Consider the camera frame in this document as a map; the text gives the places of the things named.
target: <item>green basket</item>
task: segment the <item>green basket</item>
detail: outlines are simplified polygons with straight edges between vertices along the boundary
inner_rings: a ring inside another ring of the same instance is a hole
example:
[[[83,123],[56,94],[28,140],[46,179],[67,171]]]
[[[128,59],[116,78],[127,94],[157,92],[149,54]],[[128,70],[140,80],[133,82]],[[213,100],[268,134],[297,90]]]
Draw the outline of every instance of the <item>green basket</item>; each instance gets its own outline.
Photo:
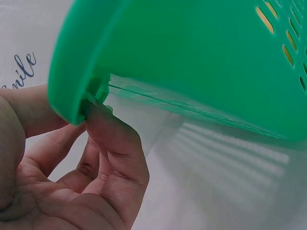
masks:
[[[114,93],[288,140],[307,137],[305,0],[75,0],[49,100],[84,121]]]

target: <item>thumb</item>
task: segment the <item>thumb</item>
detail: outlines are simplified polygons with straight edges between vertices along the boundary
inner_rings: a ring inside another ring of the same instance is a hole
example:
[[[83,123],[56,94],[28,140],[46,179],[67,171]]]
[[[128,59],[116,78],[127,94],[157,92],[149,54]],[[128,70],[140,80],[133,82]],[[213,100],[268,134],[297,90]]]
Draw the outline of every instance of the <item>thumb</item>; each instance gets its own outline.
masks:
[[[25,132],[10,104],[0,97],[0,211],[14,198],[15,169],[24,155]]]

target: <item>palm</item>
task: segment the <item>palm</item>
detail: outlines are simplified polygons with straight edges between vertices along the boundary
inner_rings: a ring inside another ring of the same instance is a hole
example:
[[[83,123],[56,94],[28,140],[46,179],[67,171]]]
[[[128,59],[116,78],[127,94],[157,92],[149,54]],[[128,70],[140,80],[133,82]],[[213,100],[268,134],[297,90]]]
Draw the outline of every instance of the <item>palm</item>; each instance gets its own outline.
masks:
[[[11,206],[10,212],[14,213],[14,216],[11,216],[13,221],[4,225],[3,230],[74,230],[84,229],[84,225],[87,229],[95,229],[90,226],[95,224],[93,215],[99,215],[95,210],[106,204],[98,195],[81,195],[66,185],[51,182],[29,160],[24,160],[20,164],[16,186],[21,203],[16,202]],[[100,221],[108,223],[103,216]]]
[[[86,125],[65,126],[46,103],[44,88],[21,91],[26,95],[16,101],[6,94],[3,100],[2,92],[0,230],[130,229],[149,180],[137,133],[104,108],[94,108]],[[31,97],[36,101],[29,109],[18,104]],[[40,114],[32,112],[35,106]],[[24,152],[27,137],[57,128]],[[50,181],[85,128],[90,137],[76,170]]]

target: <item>finger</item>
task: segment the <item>finger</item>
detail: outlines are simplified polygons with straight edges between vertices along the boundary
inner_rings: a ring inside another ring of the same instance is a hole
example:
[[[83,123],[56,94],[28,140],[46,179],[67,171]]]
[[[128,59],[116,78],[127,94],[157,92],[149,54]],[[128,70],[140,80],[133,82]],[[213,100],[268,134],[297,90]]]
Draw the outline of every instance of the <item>finger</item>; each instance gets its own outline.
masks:
[[[104,184],[107,181],[109,175],[112,173],[112,166],[109,162],[107,150],[105,147],[100,146],[99,155],[99,171],[95,180],[93,180],[82,192],[100,195]]]
[[[46,86],[0,89],[0,210],[15,194],[15,171],[24,156],[25,138],[66,124],[49,107]]]
[[[47,85],[19,90],[1,89],[0,96],[17,114],[27,138],[67,125],[67,122],[50,108]]]
[[[120,214],[129,229],[139,212],[149,182],[140,137],[105,107],[91,108],[87,130],[99,147],[108,150],[113,168],[101,196]]]
[[[58,183],[81,193],[98,176],[98,169],[99,148],[89,137],[77,168],[59,179]]]
[[[46,177],[49,177],[84,131],[84,124],[78,127],[67,125],[55,130],[37,142],[25,154],[25,160],[30,160]]]

